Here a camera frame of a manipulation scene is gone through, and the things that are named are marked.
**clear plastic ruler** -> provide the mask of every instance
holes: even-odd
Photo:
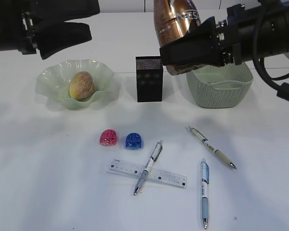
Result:
[[[115,159],[110,163],[108,172],[138,179],[140,178],[144,168],[145,167],[143,165]],[[186,189],[187,177],[172,172],[151,168],[146,180],[154,183],[166,184],[169,186]]]

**copper can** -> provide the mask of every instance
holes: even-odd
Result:
[[[175,41],[200,26],[198,11],[192,0],[154,0],[154,26],[159,46]],[[168,65],[171,75],[197,69],[197,65]]]

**white pen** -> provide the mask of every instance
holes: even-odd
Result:
[[[209,222],[209,166],[207,165],[205,158],[203,158],[201,161],[201,171],[201,219],[203,222],[203,227],[206,230]]]
[[[200,133],[200,131],[198,131],[195,128],[191,128],[190,126],[188,126],[188,129],[190,130],[190,132],[198,139],[200,140],[204,145],[206,145],[208,147],[208,149],[214,154],[216,155],[222,162],[224,162],[227,166],[231,167],[231,169],[236,169],[235,164],[224,154],[222,153],[220,150],[214,148],[210,142],[208,141],[208,139],[202,135]]]
[[[145,180],[147,179],[147,177],[150,173],[151,167],[153,166],[154,162],[157,161],[158,156],[161,153],[162,149],[163,149],[162,141],[160,141],[156,144],[154,151],[152,152],[148,162],[145,165],[143,172],[141,173],[139,180],[137,181],[137,184],[136,184],[135,190],[134,190],[134,196],[137,195],[139,190],[141,190],[143,184],[145,183]]]

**blue eraser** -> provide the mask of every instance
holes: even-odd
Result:
[[[125,148],[130,150],[141,149],[141,136],[138,133],[130,133],[125,140]]]

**white wall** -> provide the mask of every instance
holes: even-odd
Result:
[[[197,9],[218,9],[220,0],[193,0]],[[99,0],[101,12],[152,12],[153,0]],[[257,0],[222,0],[221,9],[243,3],[246,8],[258,6]]]

